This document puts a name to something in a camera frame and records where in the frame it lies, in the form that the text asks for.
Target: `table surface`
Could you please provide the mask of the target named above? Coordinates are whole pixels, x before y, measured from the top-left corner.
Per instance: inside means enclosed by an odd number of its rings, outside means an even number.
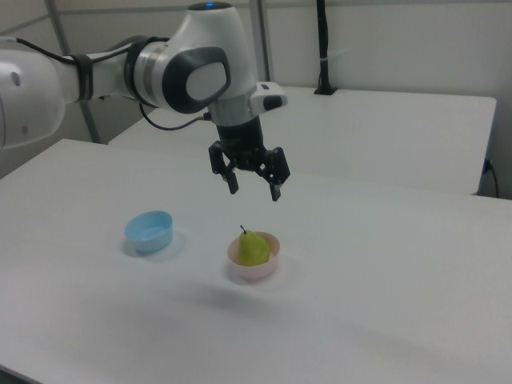
[[[496,101],[492,98],[285,87],[289,104],[261,115],[266,147],[281,146],[291,172],[459,194],[478,191]],[[164,126],[189,115],[156,110]],[[211,122],[163,132],[141,120],[110,142],[209,161]]]
[[[0,180],[0,365],[44,383],[510,383],[512,204],[63,140]],[[137,255],[125,224],[174,216]],[[281,264],[227,268],[239,225]]]

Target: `white wall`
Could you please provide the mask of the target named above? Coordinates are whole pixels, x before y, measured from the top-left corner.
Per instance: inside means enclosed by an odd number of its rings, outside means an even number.
[[[24,38],[52,52],[60,53],[58,41],[47,15],[44,0],[2,0],[0,35]],[[12,48],[13,44],[0,45]],[[90,141],[79,106],[68,106],[64,120],[53,135],[38,142],[10,150],[0,150],[0,178],[15,170],[61,138]]]
[[[179,28],[185,9],[197,1],[187,0],[56,0],[62,26],[72,52],[107,50],[124,38],[135,35],[171,37]],[[257,74],[254,39],[248,1],[232,2],[246,28]],[[125,98],[90,102],[102,138],[108,142],[140,120],[138,105]]]
[[[452,2],[328,6],[330,51],[342,53],[330,60],[331,80],[346,89],[496,98],[489,156],[501,196],[512,198],[512,3]],[[276,82],[317,84],[314,4],[268,3]],[[493,196],[491,180],[484,177],[482,191]]]

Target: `blue bowl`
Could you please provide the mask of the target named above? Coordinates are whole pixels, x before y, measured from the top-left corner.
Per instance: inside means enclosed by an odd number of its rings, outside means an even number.
[[[139,252],[155,252],[173,239],[173,218],[160,210],[145,212],[130,220],[125,235]]]

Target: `black stand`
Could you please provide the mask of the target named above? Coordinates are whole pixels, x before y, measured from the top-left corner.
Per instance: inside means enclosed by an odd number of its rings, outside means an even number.
[[[314,94],[332,95],[337,88],[329,84],[329,63],[327,61],[327,48],[329,46],[329,31],[327,29],[326,2],[317,0],[318,15],[318,45],[320,48],[320,79]]]

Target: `pink bowl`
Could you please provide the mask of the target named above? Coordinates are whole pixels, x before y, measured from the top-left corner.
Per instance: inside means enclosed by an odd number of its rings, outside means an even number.
[[[268,262],[260,264],[259,266],[241,266],[238,264],[238,241],[239,238],[233,240],[227,249],[227,256],[230,260],[231,267],[241,277],[247,280],[259,280],[272,274],[278,267],[279,250],[281,245],[279,240],[272,234],[267,232],[256,232],[262,236],[270,244],[270,258]]]

